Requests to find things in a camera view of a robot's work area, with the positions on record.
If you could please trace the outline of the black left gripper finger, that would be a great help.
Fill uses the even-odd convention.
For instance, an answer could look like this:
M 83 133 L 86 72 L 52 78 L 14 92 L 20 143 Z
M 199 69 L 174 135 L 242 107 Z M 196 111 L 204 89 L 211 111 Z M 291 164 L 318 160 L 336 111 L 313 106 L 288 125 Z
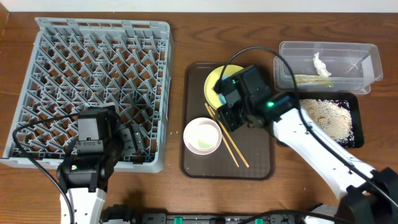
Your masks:
M 138 124 L 131 125 L 132 140 L 136 150 L 143 150 L 144 143 L 142 140 L 141 130 Z
M 124 143 L 124 149 L 122 155 L 134 154 L 136 147 L 134 145 L 134 137 L 130 128 L 123 128 L 119 130 L 119 134 Z

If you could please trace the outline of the yellow plate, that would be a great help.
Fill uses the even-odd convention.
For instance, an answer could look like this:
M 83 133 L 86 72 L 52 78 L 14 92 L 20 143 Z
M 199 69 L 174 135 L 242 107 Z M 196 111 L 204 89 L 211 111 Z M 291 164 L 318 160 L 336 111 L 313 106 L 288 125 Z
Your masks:
M 213 108 L 217 109 L 223 104 L 225 104 L 225 100 L 220 100 L 220 97 L 217 95 L 217 93 L 213 90 L 214 85 L 218 81 L 221 72 L 223 70 L 224 66 L 220 66 L 216 69 L 214 69 L 206 78 L 205 84 L 204 84 L 204 94 L 207 103 Z M 230 77 L 234 73 L 242 70 L 243 67 L 239 65 L 228 65 L 226 67 L 226 70 L 223 73 L 222 79 L 224 80 L 225 78 Z

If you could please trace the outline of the pink bowl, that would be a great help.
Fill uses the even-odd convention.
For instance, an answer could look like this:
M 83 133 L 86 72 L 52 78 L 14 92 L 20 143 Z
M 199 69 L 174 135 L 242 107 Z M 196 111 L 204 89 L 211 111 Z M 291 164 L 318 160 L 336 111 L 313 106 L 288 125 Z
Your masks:
M 194 154 L 211 154 L 222 142 L 221 128 L 210 118 L 193 119 L 183 131 L 183 141 L 186 148 Z

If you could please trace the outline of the yellow green wrapper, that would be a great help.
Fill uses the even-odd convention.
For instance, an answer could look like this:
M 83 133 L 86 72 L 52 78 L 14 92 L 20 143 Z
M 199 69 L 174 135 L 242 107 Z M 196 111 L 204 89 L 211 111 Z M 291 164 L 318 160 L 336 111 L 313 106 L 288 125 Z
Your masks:
M 297 86 L 326 86 L 326 87 L 333 87 L 333 83 L 324 77 L 319 75 L 294 75 L 294 80 Z

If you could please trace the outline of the white tissue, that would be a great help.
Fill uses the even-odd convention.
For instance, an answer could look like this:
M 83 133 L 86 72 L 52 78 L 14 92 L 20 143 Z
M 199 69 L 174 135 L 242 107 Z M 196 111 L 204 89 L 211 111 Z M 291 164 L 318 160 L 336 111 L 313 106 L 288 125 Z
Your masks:
M 314 54 L 313 65 L 320 77 L 328 78 L 331 76 L 331 73 L 326 69 L 326 64 L 319 59 L 319 54 L 319 52 Z

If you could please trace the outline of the rice pile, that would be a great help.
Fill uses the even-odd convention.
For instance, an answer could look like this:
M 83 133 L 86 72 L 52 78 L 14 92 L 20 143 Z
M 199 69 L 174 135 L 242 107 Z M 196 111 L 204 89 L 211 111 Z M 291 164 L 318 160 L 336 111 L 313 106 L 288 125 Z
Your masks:
M 344 101 L 304 99 L 300 105 L 336 142 L 346 144 L 354 139 L 351 113 L 344 108 L 347 106 Z

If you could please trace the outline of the light blue bowl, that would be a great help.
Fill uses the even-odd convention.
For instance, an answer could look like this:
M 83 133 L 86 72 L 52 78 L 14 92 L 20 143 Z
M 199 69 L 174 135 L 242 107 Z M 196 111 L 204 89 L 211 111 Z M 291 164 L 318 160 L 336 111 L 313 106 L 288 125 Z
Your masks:
M 224 97 L 224 95 L 223 94 L 218 94 L 218 99 L 219 99 L 219 101 L 220 101 L 220 103 L 222 104 L 222 105 L 225 105 L 226 104 L 226 98 Z

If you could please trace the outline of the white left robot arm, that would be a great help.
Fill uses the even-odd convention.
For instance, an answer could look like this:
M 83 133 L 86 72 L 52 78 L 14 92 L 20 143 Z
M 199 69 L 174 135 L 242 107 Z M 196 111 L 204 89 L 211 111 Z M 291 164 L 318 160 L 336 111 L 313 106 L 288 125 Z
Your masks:
M 62 223 L 101 223 L 108 180 L 122 156 L 144 147 L 138 125 L 122 126 L 112 103 L 89 107 L 78 115 L 78 134 L 57 168 L 62 194 Z

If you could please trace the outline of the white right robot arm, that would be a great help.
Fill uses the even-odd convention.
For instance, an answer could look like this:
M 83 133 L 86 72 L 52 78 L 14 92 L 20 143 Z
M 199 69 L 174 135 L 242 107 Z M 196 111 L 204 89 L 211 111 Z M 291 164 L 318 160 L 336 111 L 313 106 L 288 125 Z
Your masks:
M 295 94 L 272 95 L 253 65 L 221 74 L 213 89 L 224 101 L 216 112 L 228 131 L 244 123 L 269 126 L 332 189 L 339 206 L 295 212 L 304 223 L 397 223 L 397 173 L 377 171 L 350 154 L 312 121 Z

